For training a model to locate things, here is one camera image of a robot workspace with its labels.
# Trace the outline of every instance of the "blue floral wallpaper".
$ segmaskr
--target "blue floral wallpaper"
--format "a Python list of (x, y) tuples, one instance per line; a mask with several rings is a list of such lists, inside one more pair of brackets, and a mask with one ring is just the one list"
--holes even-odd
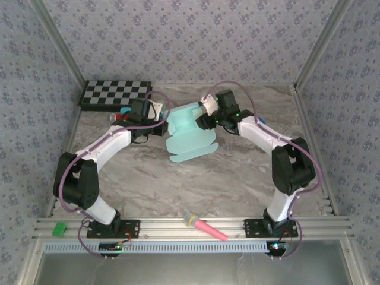
[(291, 83), (336, 0), (45, 0), (84, 78)]
[(80, 90), (29, 2), (0, 10), (0, 284), (14, 284)]
[(340, 214), (380, 284), (379, 1), (354, 1), (302, 94)]

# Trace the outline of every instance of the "black and white checkerboard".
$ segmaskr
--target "black and white checkerboard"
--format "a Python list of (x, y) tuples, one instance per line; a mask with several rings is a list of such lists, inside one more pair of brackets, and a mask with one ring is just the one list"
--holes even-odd
[(79, 106), (83, 111), (118, 112), (151, 90), (150, 81), (88, 81)]

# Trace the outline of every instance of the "black mounting plate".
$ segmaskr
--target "black mounting plate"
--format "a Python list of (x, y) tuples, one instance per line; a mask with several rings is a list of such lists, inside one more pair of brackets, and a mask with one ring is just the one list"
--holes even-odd
[(124, 230), (129, 230), (132, 239), (137, 239), (140, 233), (140, 220), (120, 220), (120, 229), (114, 236), (104, 235), (99, 231), (94, 230), (93, 222), (88, 225), (87, 238), (88, 239), (128, 239), (129, 234)]
[(293, 238), (298, 237), (298, 231), (295, 221), (289, 220), (287, 224), (281, 229), (279, 235), (270, 234), (264, 227), (262, 218), (247, 218), (244, 220), (244, 230), (246, 238), (280, 238), (284, 233), (284, 238), (289, 237), (289, 234), (284, 230), (289, 231)]

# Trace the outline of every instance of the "pink microphone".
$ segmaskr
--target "pink microphone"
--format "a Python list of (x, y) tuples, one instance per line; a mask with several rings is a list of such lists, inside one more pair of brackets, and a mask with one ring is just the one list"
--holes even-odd
[(195, 214), (187, 213), (183, 221), (185, 222), (185, 225), (187, 225), (188, 227), (196, 227), (197, 229), (200, 229), (203, 232), (206, 232), (209, 235), (212, 235), (215, 238), (222, 240), (223, 242), (228, 240), (228, 236), (226, 236), (224, 233), (219, 232), (217, 229), (214, 229), (213, 227), (209, 226), (204, 221), (201, 221), (200, 218), (198, 218), (198, 216), (196, 216)]

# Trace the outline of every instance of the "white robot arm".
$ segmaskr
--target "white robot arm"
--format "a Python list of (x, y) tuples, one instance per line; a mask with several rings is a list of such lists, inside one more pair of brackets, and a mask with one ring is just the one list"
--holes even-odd
[(252, 141), (272, 158), (272, 179), (277, 189), (271, 204), (264, 211), (264, 223), (270, 233), (282, 231), (288, 222), (288, 209), (296, 193), (302, 191), (315, 178), (312, 162), (284, 141), (291, 141), (308, 152), (306, 141), (281, 135), (255, 118), (250, 111), (240, 111), (230, 90), (217, 93), (216, 100), (207, 96), (199, 104), (205, 111), (197, 119), (200, 128), (223, 126), (228, 132)]
[(159, 110), (152, 108), (157, 106), (151, 100), (135, 99), (131, 111), (122, 115), (110, 129), (98, 140), (88, 147), (72, 153), (64, 153), (60, 156), (56, 171), (53, 194), (59, 197), (59, 185), (69, 164), (75, 159), (78, 161), (69, 169), (64, 177), (62, 196), (65, 202), (74, 204), (93, 217), (99, 227), (99, 231), (112, 237), (120, 225), (120, 213), (108, 205), (99, 195), (98, 172), (103, 165), (119, 150), (130, 145), (140, 136), (159, 135), (167, 131), (167, 122), (158, 125)]

